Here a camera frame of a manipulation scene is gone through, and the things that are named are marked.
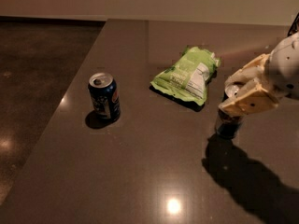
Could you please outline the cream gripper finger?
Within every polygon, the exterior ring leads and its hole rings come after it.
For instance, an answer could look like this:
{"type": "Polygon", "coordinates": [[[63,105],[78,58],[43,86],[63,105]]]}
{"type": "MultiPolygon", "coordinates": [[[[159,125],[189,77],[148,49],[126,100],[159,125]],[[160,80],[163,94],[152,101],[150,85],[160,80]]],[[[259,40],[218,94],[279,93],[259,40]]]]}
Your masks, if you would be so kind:
{"type": "Polygon", "coordinates": [[[254,78],[261,78],[268,58],[269,54],[262,54],[245,64],[226,79],[225,87],[234,84],[245,85],[254,78]]]}
{"type": "Polygon", "coordinates": [[[246,116],[275,109],[287,95],[268,79],[260,77],[229,77],[224,85],[228,98],[219,104],[219,109],[229,116],[246,116]]]}

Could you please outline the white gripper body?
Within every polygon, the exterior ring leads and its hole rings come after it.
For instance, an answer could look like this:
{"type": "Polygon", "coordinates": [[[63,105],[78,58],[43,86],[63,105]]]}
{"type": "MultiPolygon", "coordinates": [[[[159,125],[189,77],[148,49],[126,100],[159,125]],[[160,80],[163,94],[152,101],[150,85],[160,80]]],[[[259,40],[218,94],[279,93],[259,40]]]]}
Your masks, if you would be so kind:
{"type": "Polygon", "coordinates": [[[283,39],[265,66],[270,84],[292,99],[299,99],[299,33],[283,39]]]}

